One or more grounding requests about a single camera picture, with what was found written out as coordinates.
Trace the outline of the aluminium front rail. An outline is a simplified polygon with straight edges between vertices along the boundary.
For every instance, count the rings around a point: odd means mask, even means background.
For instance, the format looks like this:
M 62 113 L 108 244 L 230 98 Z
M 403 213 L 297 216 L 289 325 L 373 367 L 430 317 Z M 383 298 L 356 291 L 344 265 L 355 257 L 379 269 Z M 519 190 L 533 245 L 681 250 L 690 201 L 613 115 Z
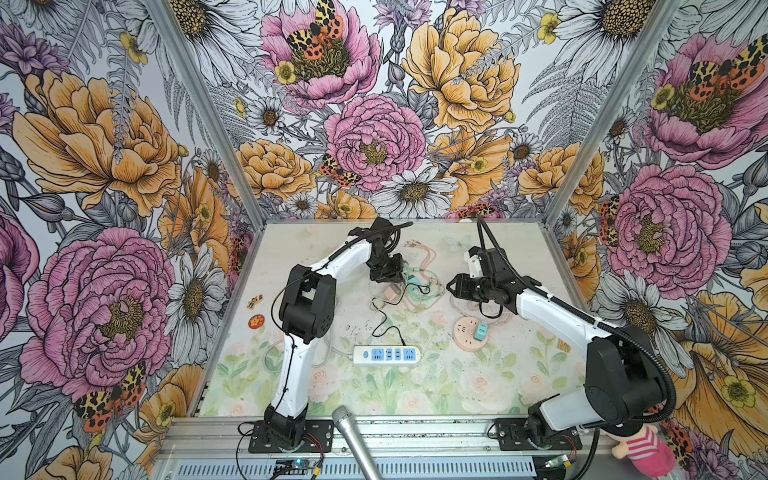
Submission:
M 603 447 L 572 427 L 537 446 L 522 416 L 328 417 L 308 420 L 296 447 L 264 422 L 182 420 L 168 434 L 154 479 L 592 479 Z

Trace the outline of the silver microphone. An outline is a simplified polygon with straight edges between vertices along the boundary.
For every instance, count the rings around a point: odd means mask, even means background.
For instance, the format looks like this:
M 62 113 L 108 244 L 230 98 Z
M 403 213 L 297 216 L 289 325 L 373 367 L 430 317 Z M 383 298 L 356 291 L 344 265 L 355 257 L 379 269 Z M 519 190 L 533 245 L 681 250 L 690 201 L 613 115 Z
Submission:
M 383 476 L 370 454 L 352 412 L 346 406 L 341 405 L 332 412 L 332 419 L 336 429 L 345 439 L 347 447 L 356 460 L 364 478 L 366 480 L 383 480 Z

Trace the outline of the teal USB charger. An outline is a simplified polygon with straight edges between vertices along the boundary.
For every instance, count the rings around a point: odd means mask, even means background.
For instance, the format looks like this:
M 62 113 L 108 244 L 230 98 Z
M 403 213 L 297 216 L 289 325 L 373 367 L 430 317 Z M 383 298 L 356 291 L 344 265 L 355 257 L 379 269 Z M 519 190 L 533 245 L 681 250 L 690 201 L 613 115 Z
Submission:
M 488 332 L 488 326 L 486 324 L 479 324 L 474 333 L 474 339 L 483 342 L 486 340 Z

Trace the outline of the pink round power socket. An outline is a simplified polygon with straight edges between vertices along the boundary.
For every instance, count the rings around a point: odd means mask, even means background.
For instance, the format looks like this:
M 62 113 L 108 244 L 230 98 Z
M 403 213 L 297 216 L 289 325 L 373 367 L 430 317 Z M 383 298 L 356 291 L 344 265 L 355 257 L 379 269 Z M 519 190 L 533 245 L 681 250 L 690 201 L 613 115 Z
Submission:
M 466 352 L 475 353 L 480 351 L 487 344 L 487 337 L 483 342 L 474 339 L 474 333 L 479 324 L 486 323 L 475 317 L 469 316 L 462 317 L 455 323 L 453 328 L 453 339 L 460 349 Z

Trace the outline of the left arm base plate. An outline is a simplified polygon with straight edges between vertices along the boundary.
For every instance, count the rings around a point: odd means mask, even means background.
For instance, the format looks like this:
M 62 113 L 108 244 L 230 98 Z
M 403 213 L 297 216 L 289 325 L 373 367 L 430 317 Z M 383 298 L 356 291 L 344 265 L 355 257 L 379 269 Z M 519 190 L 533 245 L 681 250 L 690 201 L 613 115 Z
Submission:
M 332 420 L 309 419 L 274 425 L 257 421 L 249 435 L 251 454 L 330 453 L 335 425 Z

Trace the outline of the red round sticker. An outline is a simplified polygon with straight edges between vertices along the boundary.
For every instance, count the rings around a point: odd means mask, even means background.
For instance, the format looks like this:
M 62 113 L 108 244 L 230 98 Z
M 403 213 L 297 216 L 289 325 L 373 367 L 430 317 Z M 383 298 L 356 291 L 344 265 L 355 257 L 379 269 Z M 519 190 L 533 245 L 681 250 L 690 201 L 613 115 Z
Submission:
M 265 323 L 265 317 L 261 314 L 253 315 L 248 320 L 248 327 L 252 330 L 257 330 L 261 328 Z

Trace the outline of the pink USB charger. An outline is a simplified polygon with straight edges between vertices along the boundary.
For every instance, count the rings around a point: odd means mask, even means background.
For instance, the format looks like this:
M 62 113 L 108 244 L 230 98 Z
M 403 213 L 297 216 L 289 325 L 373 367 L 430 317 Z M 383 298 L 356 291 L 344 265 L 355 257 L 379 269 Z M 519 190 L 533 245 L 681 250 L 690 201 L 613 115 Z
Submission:
M 394 302 L 400 298 L 402 289 L 398 285 L 390 285 L 383 292 L 383 298 L 388 302 Z

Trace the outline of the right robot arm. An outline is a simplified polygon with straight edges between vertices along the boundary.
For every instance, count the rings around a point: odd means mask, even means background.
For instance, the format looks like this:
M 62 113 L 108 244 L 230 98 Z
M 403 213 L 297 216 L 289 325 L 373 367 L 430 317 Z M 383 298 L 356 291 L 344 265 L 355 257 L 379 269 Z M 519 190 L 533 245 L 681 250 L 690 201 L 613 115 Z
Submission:
M 453 297 L 495 303 L 547 329 L 585 359 L 582 385 L 529 408 L 524 428 L 530 443 L 542 448 L 576 427 L 629 436 L 671 416 L 674 382 L 644 331 L 615 327 L 551 294 L 519 275 L 501 249 L 475 246 L 465 259 L 467 272 L 447 286 Z

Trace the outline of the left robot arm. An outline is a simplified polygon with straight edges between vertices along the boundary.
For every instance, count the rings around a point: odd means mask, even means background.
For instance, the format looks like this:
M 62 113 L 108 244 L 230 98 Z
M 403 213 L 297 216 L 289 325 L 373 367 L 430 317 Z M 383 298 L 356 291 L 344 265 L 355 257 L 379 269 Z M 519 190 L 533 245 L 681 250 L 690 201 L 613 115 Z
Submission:
M 401 231 L 411 225 L 377 218 L 369 227 L 352 229 L 326 258 L 291 269 L 276 297 L 284 355 L 277 391 L 263 417 L 270 443 L 293 450 L 305 435 L 311 360 L 332 326 L 337 286 L 361 266 L 373 282 L 402 283 L 404 260 L 395 249 Z

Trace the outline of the pink plush toy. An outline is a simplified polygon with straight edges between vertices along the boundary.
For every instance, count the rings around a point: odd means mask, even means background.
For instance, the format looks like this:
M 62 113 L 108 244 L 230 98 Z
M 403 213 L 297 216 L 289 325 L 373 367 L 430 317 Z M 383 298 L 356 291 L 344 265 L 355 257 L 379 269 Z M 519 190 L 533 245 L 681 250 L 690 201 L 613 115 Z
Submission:
M 617 444 L 611 449 L 612 455 L 621 460 L 628 459 L 632 465 L 648 478 L 660 478 L 670 474 L 677 465 L 669 446 L 659 438 L 658 428 L 643 424 L 641 429 L 628 437 L 608 433 Z

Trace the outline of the white blue power strip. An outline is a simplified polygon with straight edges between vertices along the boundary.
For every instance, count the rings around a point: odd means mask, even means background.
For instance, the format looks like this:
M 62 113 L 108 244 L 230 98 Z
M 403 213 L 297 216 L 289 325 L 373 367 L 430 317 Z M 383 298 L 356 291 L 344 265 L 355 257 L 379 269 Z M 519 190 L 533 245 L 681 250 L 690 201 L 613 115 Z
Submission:
M 421 359 L 421 351 L 416 346 L 357 345 L 352 363 L 358 367 L 413 367 Z

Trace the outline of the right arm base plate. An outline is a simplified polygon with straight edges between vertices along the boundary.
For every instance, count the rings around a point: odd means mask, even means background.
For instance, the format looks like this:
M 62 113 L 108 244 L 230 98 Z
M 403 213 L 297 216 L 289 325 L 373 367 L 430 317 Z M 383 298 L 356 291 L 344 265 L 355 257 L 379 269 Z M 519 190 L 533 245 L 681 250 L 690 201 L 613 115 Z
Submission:
M 583 446 L 575 428 L 555 431 L 536 418 L 495 419 L 487 435 L 498 442 L 502 451 L 578 451 Z

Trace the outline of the small green circuit board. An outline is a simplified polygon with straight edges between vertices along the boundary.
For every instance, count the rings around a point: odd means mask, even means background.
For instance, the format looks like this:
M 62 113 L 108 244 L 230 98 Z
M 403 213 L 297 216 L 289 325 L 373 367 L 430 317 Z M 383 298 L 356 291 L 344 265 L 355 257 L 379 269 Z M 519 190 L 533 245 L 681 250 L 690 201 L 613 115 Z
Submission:
M 321 462 L 319 460 L 312 459 L 299 458 L 279 460 L 275 463 L 271 478 L 277 479 L 283 475 L 315 474 L 318 472 L 320 465 Z

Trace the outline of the clown sticker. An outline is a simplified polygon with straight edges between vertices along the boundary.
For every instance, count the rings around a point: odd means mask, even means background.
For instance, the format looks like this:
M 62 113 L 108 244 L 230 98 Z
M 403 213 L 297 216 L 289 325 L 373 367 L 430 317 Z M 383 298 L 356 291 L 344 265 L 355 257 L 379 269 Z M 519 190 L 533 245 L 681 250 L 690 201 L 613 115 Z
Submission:
M 262 296 L 261 294 L 259 294 L 259 295 L 255 295 L 254 297 L 252 297 L 252 298 L 251 298 L 251 299 L 248 301 L 248 303 L 247 303 L 247 308 L 248 308 L 249 310 L 253 310 L 253 309 L 255 308 L 255 306 L 256 306 L 256 305 L 258 305 L 259 303 L 261 303 L 261 302 L 262 302 L 262 300 L 263 300 L 263 296 Z

